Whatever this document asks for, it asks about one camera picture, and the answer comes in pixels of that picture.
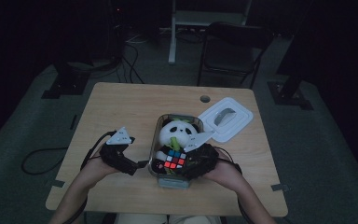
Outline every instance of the gray carpet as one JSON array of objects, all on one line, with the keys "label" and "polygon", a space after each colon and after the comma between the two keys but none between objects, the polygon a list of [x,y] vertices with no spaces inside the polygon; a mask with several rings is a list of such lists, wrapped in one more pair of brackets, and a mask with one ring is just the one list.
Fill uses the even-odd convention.
[{"label": "gray carpet", "polygon": [[[182,38],[194,38],[181,35]],[[135,69],[147,84],[194,86],[200,57],[200,44],[178,41],[176,64],[168,64],[169,38],[159,45],[137,38],[132,43],[139,51]],[[301,84],[314,110],[294,105],[275,105],[268,81],[285,81],[276,74],[290,40],[277,37],[265,54],[254,91],[266,128],[269,144],[281,182],[290,190],[284,193],[289,214],[278,223],[358,223],[358,164],[345,139],[320,98],[317,89]],[[132,62],[135,51],[126,48]],[[30,86],[16,111],[0,132],[0,224],[46,223],[52,212],[45,201],[58,168],[43,175],[27,175],[21,170],[24,157],[33,150],[67,147],[77,120],[96,82],[130,82],[130,68],[93,73],[83,95],[64,95],[60,99],[41,99],[56,77],[48,67]],[[132,74],[132,79],[140,83]],[[237,78],[205,77],[201,85],[241,87]],[[49,168],[65,151],[49,151],[32,157],[27,169],[34,172]],[[101,223],[104,214],[88,213],[88,223]],[[229,224],[244,223],[229,217]]]}]

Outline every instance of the person's left hand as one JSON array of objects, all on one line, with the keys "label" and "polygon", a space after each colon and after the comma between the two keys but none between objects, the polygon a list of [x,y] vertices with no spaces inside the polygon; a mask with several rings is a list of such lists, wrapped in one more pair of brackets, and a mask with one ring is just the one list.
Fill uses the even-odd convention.
[{"label": "person's left hand", "polygon": [[87,164],[76,177],[77,181],[80,181],[82,185],[89,189],[93,188],[98,181],[104,179],[107,175],[120,172],[118,169],[103,162],[100,157],[101,148],[102,147],[99,147],[97,152],[91,156],[87,161]]}]

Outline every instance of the black device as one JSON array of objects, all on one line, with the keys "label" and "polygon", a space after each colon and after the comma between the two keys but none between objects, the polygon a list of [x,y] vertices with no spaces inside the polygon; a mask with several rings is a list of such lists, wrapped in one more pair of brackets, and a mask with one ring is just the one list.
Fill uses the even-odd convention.
[{"label": "black device", "polygon": [[186,155],[188,157],[188,163],[187,166],[182,169],[182,175],[189,180],[211,172],[216,167],[218,161],[228,162],[242,173],[237,163],[234,163],[232,160],[228,161],[219,158],[219,153],[215,147],[207,143],[195,150],[187,152]]},{"label": "black device", "polygon": [[[83,167],[87,164],[87,161],[93,159],[91,157],[91,154],[94,152],[95,148],[99,145],[102,139],[104,139],[107,135],[113,136],[115,133],[117,133],[117,131],[112,131],[101,136],[101,138],[95,143],[94,147],[90,149],[89,152],[87,153],[80,169],[83,169]],[[128,137],[128,138],[130,138],[131,144],[135,140],[134,137]],[[104,163],[128,175],[134,175],[137,169],[146,167],[148,161],[135,162],[124,156],[123,151],[129,146],[129,144],[110,145],[108,144],[108,142],[109,141],[103,144],[100,151],[100,156]]]},{"label": "black device", "polygon": [[100,155],[103,162],[118,169],[122,173],[133,175],[138,168],[144,168],[148,161],[132,161],[124,156],[123,151],[128,147],[125,145],[107,145],[103,144]]}]

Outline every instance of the desk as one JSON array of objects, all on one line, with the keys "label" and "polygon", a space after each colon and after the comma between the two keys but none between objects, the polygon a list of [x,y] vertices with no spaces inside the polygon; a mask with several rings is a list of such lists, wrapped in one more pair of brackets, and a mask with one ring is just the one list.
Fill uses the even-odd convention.
[{"label": "desk", "polygon": [[[202,95],[208,95],[211,101],[203,103],[200,100]],[[118,83],[95,85],[56,178],[65,184],[62,188],[52,187],[46,202],[47,208],[57,208],[63,194],[79,172],[85,155],[104,133],[125,126],[129,135],[135,137],[135,141],[124,154],[134,161],[144,161],[149,157],[157,120],[161,115],[179,113],[197,117],[228,96],[251,110],[254,119],[227,143],[219,145],[214,140],[209,143],[223,147],[231,154],[272,216],[286,216],[287,206],[283,193],[271,189],[271,185],[279,184],[280,180],[251,90]],[[193,180],[189,189],[161,188],[147,168],[138,170],[134,176],[107,176],[89,192],[86,210],[241,215],[236,194],[232,191],[202,178]]]},{"label": "desk", "polygon": [[176,61],[176,25],[193,25],[206,27],[214,21],[226,21],[244,25],[249,14],[252,0],[247,0],[245,2],[246,3],[242,13],[228,13],[176,10],[176,0],[172,0],[172,32],[168,63],[174,64]]}]

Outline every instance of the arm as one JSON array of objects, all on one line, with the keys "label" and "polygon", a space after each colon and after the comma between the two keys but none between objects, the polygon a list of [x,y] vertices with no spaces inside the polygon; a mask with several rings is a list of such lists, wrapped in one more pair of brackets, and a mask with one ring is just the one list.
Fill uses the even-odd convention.
[{"label": "arm", "polygon": [[[220,150],[217,150],[217,152],[220,158],[228,160],[228,157]],[[214,170],[205,174],[203,177],[236,192],[243,210],[255,224],[275,223],[274,219],[269,215],[269,212],[258,199],[252,187],[233,165],[219,161]]]},{"label": "arm", "polygon": [[89,190],[107,175],[117,172],[119,172],[117,169],[103,163],[101,158],[89,160],[69,186],[49,223],[62,224],[71,218],[86,200]]}]

